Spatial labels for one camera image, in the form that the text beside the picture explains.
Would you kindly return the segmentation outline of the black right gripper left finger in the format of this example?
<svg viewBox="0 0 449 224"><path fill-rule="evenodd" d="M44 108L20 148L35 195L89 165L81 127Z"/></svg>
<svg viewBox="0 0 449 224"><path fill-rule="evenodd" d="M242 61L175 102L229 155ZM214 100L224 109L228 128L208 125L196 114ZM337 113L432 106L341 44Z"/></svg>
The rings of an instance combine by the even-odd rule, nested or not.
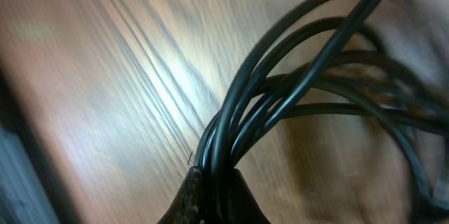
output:
<svg viewBox="0 0 449 224"><path fill-rule="evenodd" d="M158 224L206 224L208 199L201 170L192 166Z"/></svg>

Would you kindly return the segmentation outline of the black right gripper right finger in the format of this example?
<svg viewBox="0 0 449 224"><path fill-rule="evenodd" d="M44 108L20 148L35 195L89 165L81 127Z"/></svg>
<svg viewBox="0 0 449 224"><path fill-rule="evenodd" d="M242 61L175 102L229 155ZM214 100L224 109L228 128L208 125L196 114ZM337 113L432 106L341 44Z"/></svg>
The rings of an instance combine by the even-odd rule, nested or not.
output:
<svg viewBox="0 0 449 224"><path fill-rule="evenodd" d="M238 169L229 172L227 223L270 224Z"/></svg>

